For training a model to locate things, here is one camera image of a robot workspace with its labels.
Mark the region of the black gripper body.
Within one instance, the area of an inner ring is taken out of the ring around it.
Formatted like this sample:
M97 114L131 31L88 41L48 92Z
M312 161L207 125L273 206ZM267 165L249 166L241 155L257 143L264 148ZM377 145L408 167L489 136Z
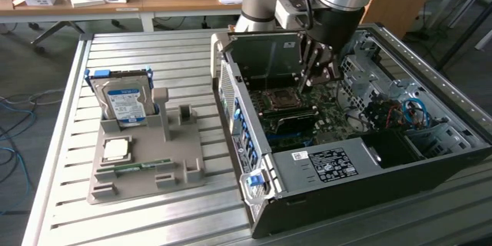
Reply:
M319 9L313 12L313 26L308 36L331 47L344 47L359 26L365 7L355 11L335 8Z

